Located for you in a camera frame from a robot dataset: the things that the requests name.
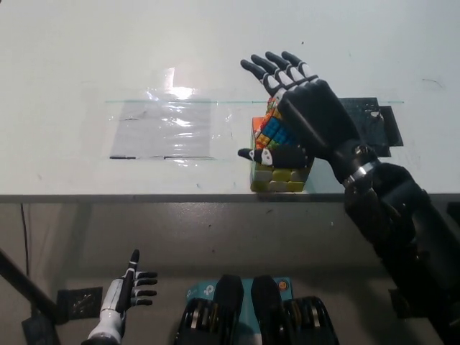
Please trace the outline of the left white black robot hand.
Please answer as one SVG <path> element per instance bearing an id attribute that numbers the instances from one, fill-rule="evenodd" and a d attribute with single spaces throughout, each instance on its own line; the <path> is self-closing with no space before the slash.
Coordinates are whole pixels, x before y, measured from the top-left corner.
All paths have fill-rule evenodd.
<path id="1" fill-rule="evenodd" d="M 139 258 L 140 251 L 135 249 L 125 273 L 110 284 L 102 302 L 101 312 L 115 311 L 123 316 L 131 307 L 152 305 L 152 298 L 157 292 L 151 288 L 142 290 L 140 287 L 156 285 L 157 273 L 139 271 Z"/>

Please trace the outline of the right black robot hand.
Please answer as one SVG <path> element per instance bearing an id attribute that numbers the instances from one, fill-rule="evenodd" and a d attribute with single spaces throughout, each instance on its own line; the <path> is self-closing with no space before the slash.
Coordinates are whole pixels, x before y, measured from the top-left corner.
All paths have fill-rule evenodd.
<path id="1" fill-rule="evenodd" d="M 241 60 L 240 65 L 276 100 L 281 122 L 298 143 L 296 148 L 244 148 L 238 151 L 240 157 L 276 168 L 303 168 L 310 158 L 322 159 L 344 186 L 380 164 L 329 84 L 305 61 L 287 51 L 266 52 L 264 57 Z"/>

